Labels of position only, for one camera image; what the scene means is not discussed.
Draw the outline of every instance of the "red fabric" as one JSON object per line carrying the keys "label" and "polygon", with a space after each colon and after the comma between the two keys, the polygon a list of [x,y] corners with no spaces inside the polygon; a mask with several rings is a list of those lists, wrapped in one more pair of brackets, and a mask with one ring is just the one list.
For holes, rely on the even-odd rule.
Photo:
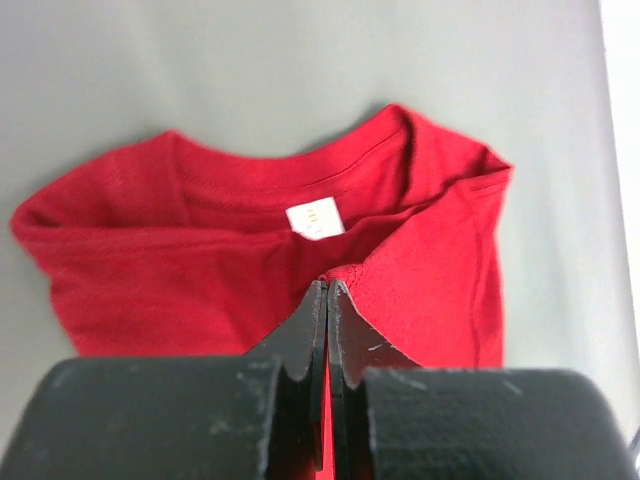
{"label": "red fabric", "polygon": [[[494,229],[510,173],[486,146],[391,105],[278,161],[169,131],[72,170],[11,225],[81,355],[241,354],[325,278],[417,363],[500,366]],[[346,233],[291,231],[286,208],[330,196]]]}

